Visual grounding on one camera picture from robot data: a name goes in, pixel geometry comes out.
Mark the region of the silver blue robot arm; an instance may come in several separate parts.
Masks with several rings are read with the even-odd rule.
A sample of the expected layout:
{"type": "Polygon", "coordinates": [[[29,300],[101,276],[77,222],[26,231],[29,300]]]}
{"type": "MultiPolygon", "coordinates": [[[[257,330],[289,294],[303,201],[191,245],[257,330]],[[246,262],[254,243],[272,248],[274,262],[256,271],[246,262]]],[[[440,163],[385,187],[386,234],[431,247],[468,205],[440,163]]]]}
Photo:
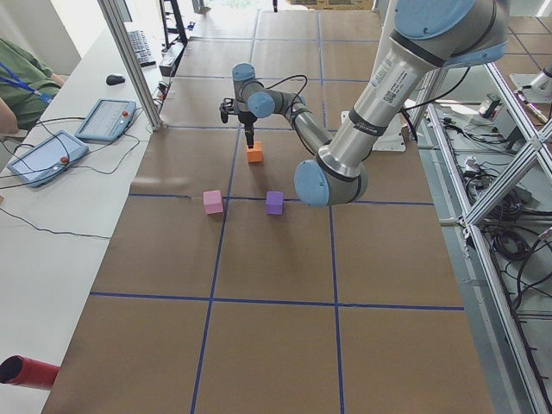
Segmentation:
{"type": "Polygon", "coordinates": [[[425,74],[499,60],[509,18],[507,1],[397,2],[386,55],[334,135],[298,94],[266,88],[248,63],[233,68],[235,95],[221,103],[221,119],[237,116],[251,146],[258,119],[283,116],[314,155],[296,168],[298,197],[312,207],[351,203],[367,188],[364,160],[425,74]]]}

